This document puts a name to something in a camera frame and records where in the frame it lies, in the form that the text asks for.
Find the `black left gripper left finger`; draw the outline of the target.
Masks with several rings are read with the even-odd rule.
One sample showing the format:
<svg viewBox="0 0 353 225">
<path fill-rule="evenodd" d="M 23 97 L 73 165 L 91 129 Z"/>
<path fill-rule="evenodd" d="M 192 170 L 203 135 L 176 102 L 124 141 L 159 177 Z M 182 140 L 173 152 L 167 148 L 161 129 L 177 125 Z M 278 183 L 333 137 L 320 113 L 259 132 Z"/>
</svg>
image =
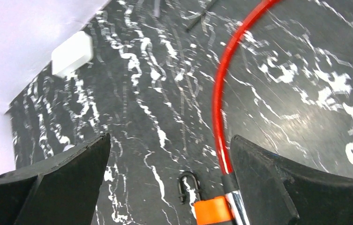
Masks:
<svg viewBox="0 0 353 225">
<path fill-rule="evenodd" d="M 89 225 L 111 150 L 108 133 L 0 175 L 0 225 Z"/>
</svg>

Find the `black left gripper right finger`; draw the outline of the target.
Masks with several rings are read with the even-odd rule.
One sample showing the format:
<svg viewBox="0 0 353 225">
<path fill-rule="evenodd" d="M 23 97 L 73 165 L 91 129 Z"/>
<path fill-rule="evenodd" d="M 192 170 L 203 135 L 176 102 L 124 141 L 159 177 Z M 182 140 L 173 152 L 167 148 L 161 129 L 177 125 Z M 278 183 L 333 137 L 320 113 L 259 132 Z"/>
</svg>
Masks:
<svg viewBox="0 0 353 225">
<path fill-rule="evenodd" d="M 353 178 L 299 164 L 236 135 L 233 169 L 252 225 L 353 225 Z"/>
</svg>

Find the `red cable lock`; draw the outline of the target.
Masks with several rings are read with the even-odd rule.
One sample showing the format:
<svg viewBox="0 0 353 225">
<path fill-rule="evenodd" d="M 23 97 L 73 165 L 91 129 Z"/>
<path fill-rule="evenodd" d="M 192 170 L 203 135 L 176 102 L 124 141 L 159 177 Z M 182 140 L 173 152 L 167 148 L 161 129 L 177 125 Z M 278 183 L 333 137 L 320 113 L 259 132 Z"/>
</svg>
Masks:
<svg viewBox="0 0 353 225">
<path fill-rule="evenodd" d="M 237 182 L 231 162 L 230 151 L 226 144 L 223 117 L 223 91 L 225 77 L 234 54 L 243 39 L 244 34 L 266 13 L 278 0 L 262 0 L 241 22 L 238 29 L 227 42 L 217 68 L 211 101 L 212 128 L 215 149 L 222 173 L 222 183 L 226 202 L 229 205 L 234 221 L 237 225 L 249 225 L 248 213 L 244 205 L 241 190 Z"/>
</svg>

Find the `orange black padlock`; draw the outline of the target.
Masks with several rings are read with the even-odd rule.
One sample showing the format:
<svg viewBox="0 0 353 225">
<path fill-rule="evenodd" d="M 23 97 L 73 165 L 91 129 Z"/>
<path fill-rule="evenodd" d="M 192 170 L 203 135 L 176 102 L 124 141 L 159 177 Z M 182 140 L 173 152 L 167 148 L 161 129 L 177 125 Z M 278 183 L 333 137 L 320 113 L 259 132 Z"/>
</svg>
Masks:
<svg viewBox="0 0 353 225">
<path fill-rule="evenodd" d="M 182 204 L 186 201 L 186 190 L 183 187 L 183 179 L 190 178 L 195 186 L 197 202 L 193 204 L 196 223 L 198 225 L 234 225 L 234 215 L 231 212 L 229 203 L 224 196 L 217 196 L 212 199 L 202 200 L 201 187 L 196 175 L 190 171 L 182 172 L 178 177 L 179 199 Z"/>
</svg>

